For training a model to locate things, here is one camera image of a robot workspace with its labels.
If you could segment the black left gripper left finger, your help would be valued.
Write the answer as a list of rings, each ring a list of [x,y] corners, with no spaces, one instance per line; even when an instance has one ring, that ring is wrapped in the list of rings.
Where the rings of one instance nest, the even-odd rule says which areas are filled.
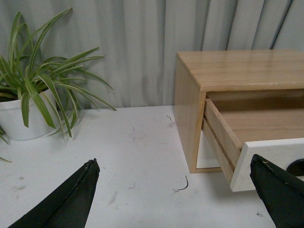
[[[11,228],[84,228],[100,168],[89,160]]]

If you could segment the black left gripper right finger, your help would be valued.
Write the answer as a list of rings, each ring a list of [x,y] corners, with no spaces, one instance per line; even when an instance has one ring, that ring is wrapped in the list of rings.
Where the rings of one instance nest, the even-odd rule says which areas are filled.
[[[304,226],[304,182],[258,154],[250,178],[277,228]]]

